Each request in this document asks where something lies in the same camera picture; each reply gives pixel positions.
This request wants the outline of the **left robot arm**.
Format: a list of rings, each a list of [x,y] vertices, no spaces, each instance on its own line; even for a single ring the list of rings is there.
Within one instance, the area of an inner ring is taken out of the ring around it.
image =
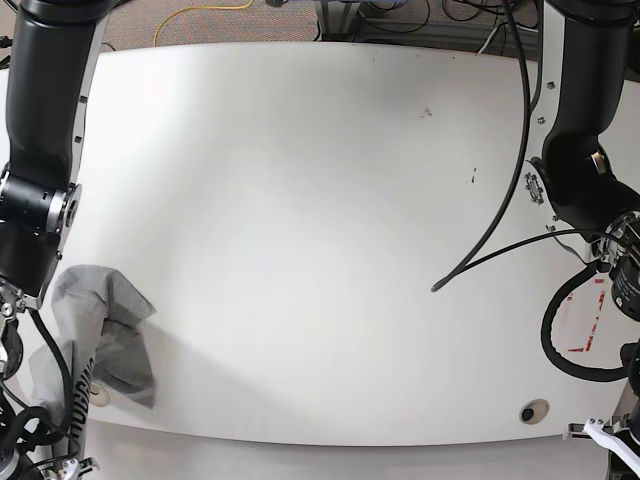
[[[639,390],[639,344],[620,348],[615,368],[565,358],[553,344],[553,321],[564,300],[599,274],[612,282],[618,310],[639,318],[639,194],[617,179],[599,141],[623,90],[627,54],[639,17],[636,1],[542,1],[539,4],[537,85],[523,178],[532,200],[549,209],[552,238],[565,226],[577,236],[569,252],[584,268],[551,298],[541,344],[551,364],[579,380],[625,380]]]

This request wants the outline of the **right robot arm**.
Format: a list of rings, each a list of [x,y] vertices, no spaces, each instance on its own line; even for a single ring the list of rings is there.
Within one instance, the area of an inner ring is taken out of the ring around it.
[[[62,380],[62,412],[1,392],[1,475],[76,479],[94,470],[84,427],[94,364],[69,366],[40,308],[77,213],[86,110],[110,1],[23,1],[16,11],[1,173],[1,376],[22,360],[18,315],[27,313]]]

